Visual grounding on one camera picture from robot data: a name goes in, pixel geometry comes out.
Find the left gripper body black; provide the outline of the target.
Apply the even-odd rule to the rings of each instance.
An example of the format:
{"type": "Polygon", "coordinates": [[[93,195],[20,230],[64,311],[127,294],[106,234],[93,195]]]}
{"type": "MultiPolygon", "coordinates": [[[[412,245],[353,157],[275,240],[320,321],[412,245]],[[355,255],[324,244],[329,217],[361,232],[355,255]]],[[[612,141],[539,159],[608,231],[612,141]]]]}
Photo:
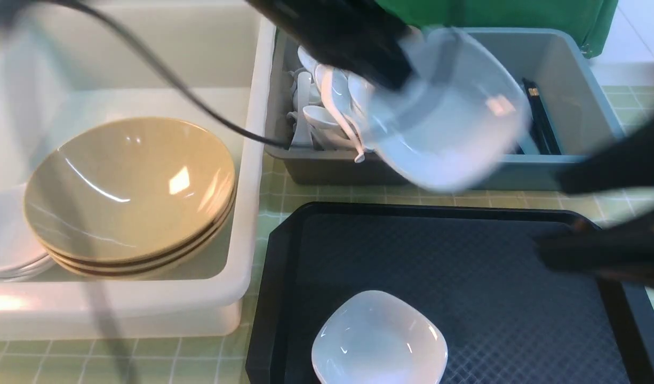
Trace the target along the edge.
{"type": "Polygon", "coordinates": [[[412,73],[398,43],[408,25],[375,1],[249,1],[322,64],[400,90],[412,73]]]}

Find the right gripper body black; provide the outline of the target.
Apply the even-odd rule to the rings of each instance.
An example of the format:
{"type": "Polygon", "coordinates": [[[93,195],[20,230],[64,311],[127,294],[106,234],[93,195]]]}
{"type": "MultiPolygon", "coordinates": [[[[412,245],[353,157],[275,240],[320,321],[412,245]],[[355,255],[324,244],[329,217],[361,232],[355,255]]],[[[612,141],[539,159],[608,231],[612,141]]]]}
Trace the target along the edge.
{"type": "Polygon", "coordinates": [[[596,195],[602,229],[577,223],[537,239],[549,269],[654,290],[654,112],[627,138],[557,173],[561,192],[596,195]]]}

